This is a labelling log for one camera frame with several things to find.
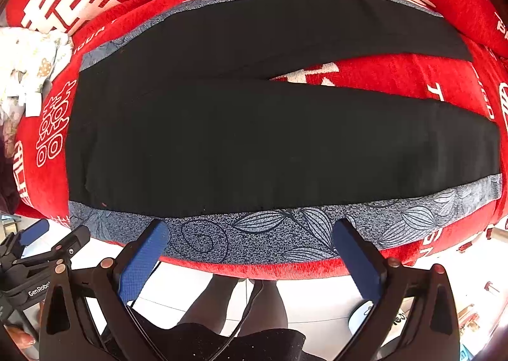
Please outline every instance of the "metal screw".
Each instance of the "metal screw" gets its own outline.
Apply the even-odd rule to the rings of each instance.
[[[444,274],[446,272],[445,268],[441,264],[434,265],[434,269],[438,274]]]
[[[101,267],[103,267],[104,269],[111,268],[114,262],[115,261],[113,260],[113,258],[104,258],[101,261]]]
[[[388,266],[391,266],[392,268],[398,268],[402,265],[400,260],[398,258],[390,257],[386,260]]]
[[[64,264],[60,264],[60,265],[57,265],[57,267],[55,268],[55,272],[57,274],[61,274],[63,271],[65,271],[65,265]]]

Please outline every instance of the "white fabric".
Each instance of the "white fabric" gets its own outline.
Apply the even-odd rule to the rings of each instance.
[[[13,155],[21,116],[41,114],[44,81],[57,77],[70,62],[72,51],[72,39],[57,30],[44,34],[0,27],[0,124],[7,157]]]

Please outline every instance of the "cable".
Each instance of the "cable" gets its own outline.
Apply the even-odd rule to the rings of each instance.
[[[238,334],[238,331],[240,331],[240,328],[242,328],[242,325],[245,322],[245,319],[250,314],[254,300],[260,294],[260,292],[263,290],[264,285],[265,285],[264,282],[261,281],[261,288],[259,289],[259,291],[257,291],[256,293],[254,293],[254,291],[252,292],[251,297],[249,298],[249,302],[247,303],[247,306],[243,310],[242,319],[240,320],[240,322],[238,322],[238,325],[236,326],[235,330],[231,333],[231,335],[228,337],[227,341],[222,345],[222,347],[220,347],[215,352],[215,354],[213,354],[209,359],[207,359],[207,361],[215,361],[217,359],[217,357],[224,352],[224,350],[227,348],[227,346],[229,344],[231,344],[231,341],[233,341],[235,335]]]
[[[147,282],[150,279],[150,277],[153,275],[153,273],[157,270],[157,268],[161,265],[161,263],[162,263],[162,261],[159,261],[159,262],[157,262],[156,266],[153,267],[152,272],[150,272],[150,275],[148,275],[148,278],[146,279]],[[134,299],[133,302],[130,303],[129,307],[133,308],[134,304],[136,303],[138,298]]]

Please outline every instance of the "gray floral fabric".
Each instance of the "gray floral fabric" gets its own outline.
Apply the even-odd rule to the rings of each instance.
[[[148,30],[152,26],[155,26],[157,23],[161,23],[167,17],[169,17],[175,13],[184,12],[185,10],[199,9],[199,8],[208,6],[210,4],[224,3],[224,2],[231,2],[231,1],[233,1],[233,0],[192,0],[192,2],[182,3],[182,4],[179,4],[175,7],[173,7],[173,8],[170,8],[169,10],[166,10],[166,12],[161,13],[159,15],[152,17],[151,19],[146,20],[141,25],[139,25],[135,29],[131,30],[129,33],[126,33],[125,35],[122,35],[116,39],[109,41],[109,42],[105,42],[102,45],[98,46],[97,48],[84,54],[83,60],[81,63],[81,67],[80,67],[80,71],[88,69],[89,67],[93,66],[94,64],[100,62],[102,59],[105,59],[106,57],[113,54],[115,51],[117,51],[121,47],[125,46],[132,39],[139,36],[145,30]],[[433,16],[443,17],[441,14],[434,12],[433,10],[420,7],[417,4],[409,2],[407,0],[390,0],[390,1],[395,2],[395,3],[404,4],[406,6],[409,6],[414,9],[418,9],[424,13],[428,13]]]
[[[501,174],[415,199],[299,207],[188,218],[162,218],[170,240],[164,254],[212,264],[284,264],[338,257],[332,227],[347,217],[378,249],[423,239],[501,197]],[[70,225],[94,238],[134,241],[154,218],[69,202]]]

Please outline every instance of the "person's leg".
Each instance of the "person's leg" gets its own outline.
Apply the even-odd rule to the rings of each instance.
[[[238,278],[213,275],[208,286],[192,303],[178,324],[201,324],[220,334],[225,324],[229,300]]]
[[[258,291],[261,286],[263,289],[254,299],[251,312],[238,334],[239,337],[259,331],[288,327],[288,315],[277,288],[277,281],[255,280],[252,293]]]

